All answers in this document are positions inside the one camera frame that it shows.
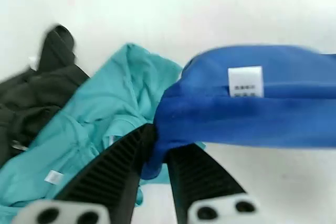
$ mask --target black garment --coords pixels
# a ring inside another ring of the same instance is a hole
[[[75,65],[74,39],[56,26],[47,33],[37,71],[0,84],[0,167],[23,152],[88,76]]]

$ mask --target folded fabric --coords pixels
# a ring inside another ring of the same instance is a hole
[[[8,223],[33,200],[55,197],[114,139],[152,122],[163,91],[180,72],[177,64],[139,46],[123,46],[78,89],[29,150],[0,170],[0,223]],[[57,185],[44,181],[51,170],[62,175]]]
[[[228,68],[249,66],[262,66],[265,97],[230,97]],[[205,52],[164,92],[154,119],[158,141],[142,178],[157,175],[169,149],[196,141],[335,148],[335,110],[336,55],[292,46]]]
[[[88,76],[75,65],[74,40],[56,26],[46,35],[37,71],[0,84],[0,167],[23,152]]]

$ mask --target black plastic grip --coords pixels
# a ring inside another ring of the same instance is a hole
[[[245,192],[219,163],[196,144],[170,150],[166,162],[179,224],[187,224],[188,209],[197,200]]]
[[[137,128],[92,160],[55,199],[102,204],[109,211],[111,224],[129,224],[152,141],[152,124]]]

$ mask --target blue fabric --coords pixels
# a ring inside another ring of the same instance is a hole
[[[264,98],[228,92],[228,68],[262,66]],[[167,150],[196,141],[258,147],[336,147],[336,58],[292,46],[236,46],[195,57],[168,88],[143,178]]]
[[[151,123],[164,90],[181,68],[136,45],[125,45],[85,82],[47,124],[29,150],[0,170],[0,223],[21,207],[51,199],[92,159],[144,123]],[[45,182],[50,170],[64,174],[59,185]],[[149,183],[169,183],[165,170]],[[138,193],[136,203],[142,201]]]

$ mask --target clothing label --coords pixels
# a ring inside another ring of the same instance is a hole
[[[30,68],[37,71],[39,59],[36,56],[28,57]]]
[[[55,170],[51,170],[48,173],[47,177],[44,179],[44,181],[49,182],[53,185],[58,185],[61,182],[62,178],[63,178],[62,173],[59,173]]]
[[[227,73],[231,97],[264,97],[262,66],[229,68]]]
[[[110,145],[114,143],[114,136],[110,136]]]

